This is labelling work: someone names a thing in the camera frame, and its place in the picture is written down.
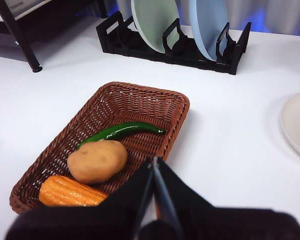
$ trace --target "white plate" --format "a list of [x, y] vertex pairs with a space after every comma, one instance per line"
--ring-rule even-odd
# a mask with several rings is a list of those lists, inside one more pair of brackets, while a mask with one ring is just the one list
[[[217, 39], [228, 22], [225, 0], [190, 0], [189, 16], [194, 41], [207, 59], [217, 60]], [[220, 53], [227, 46], [226, 38], [220, 43]]]
[[[131, 0], [131, 11], [136, 29], [146, 44], [159, 53], [165, 53], [162, 34], [179, 18], [175, 0]], [[167, 37], [170, 48], [179, 40], [174, 29]]]
[[285, 103], [281, 121], [287, 140], [300, 154], [300, 93]]

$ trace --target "wicker basket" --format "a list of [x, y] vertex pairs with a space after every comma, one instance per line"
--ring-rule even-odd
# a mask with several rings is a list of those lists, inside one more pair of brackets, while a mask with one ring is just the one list
[[68, 155], [81, 141], [102, 129], [124, 122], [146, 122], [165, 128], [165, 135], [136, 133], [121, 140], [128, 151], [125, 168], [110, 180], [91, 185], [106, 194], [112, 193], [147, 157], [167, 159], [188, 110], [188, 98], [175, 91], [123, 82], [102, 86], [13, 187], [10, 195], [12, 209], [19, 214], [41, 207], [39, 189], [49, 176], [63, 175], [73, 179], [67, 167]]

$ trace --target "white table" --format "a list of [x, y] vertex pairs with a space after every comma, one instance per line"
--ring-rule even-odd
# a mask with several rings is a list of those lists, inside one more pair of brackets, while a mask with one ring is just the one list
[[[234, 76], [103, 53], [95, 31], [100, 22], [86, 18], [49, 44], [36, 44], [40, 73], [0, 57], [0, 239], [17, 216], [9, 206], [14, 184], [111, 81], [189, 98], [167, 163], [202, 197], [218, 207], [283, 211], [300, 223], [300, 155], [280, 126], [283, 104], [300, 92], [300, 36], [251, 32]], [[237, 40], [240, 31], [231, 35]]]

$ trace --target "toy vegetable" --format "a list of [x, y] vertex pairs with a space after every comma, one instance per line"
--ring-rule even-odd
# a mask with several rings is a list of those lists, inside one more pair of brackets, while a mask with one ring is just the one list
[[77, 149], [79, 149], [85, 143], [96, 142], [99, 140], [119, 140], [120, 138], [129, 134], [140, 132], [163, 135], [166, 131], [163, 128], [157, 128], [145, 122], [124, 122], [106, 128], [98, 132], [97, 134], [87, 138], [78, 145]]
[[121, 171], [128, 159], [125, 146], [115, 140], [87, 142], [71, 153], [67, 165], [80, 183], [95, 184], [109, 180]]
[[61, 175], [47, 178], [39, 192], [39, 200], [50, 207], [96, 206], [106, 198], [103, 192]]

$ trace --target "black dish rack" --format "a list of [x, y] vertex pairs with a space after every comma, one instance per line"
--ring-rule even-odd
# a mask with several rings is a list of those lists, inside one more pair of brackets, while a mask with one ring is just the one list
[[[131, 16], [124, 21], [121, 12], [117, 11], [108, 19], [96, 27], [102, 51], [109, 54], [119, 54], [127, 57], [148, 59], [167, 64], [188, 66], [203, 70], [213, 70], [221, 73], [235, 75], [240, 58], [246, 52], [251, 22], [248, 22], [236, 42], [229, 35], [229, 22], [224, 26], [216, 41], [217, 61], [205, 58], [199, 51], [195, 40], [187, 37], [180, 28], [180, 20], [175, 21], [162, 33], [164, 53], [157, 52], [150, 48], [141, 38], [137, 31], [132, 31], [128, 26], [133, 22]], [[118, 23], [118, 26], [107, 33], [107, 30]], [[168, 46], [167, 37], [177, 29], [179, 40], [173, 45], [172, 49]], [[226, 37], [227, 43], [223, 55], [220, 53], [220, 43]]]

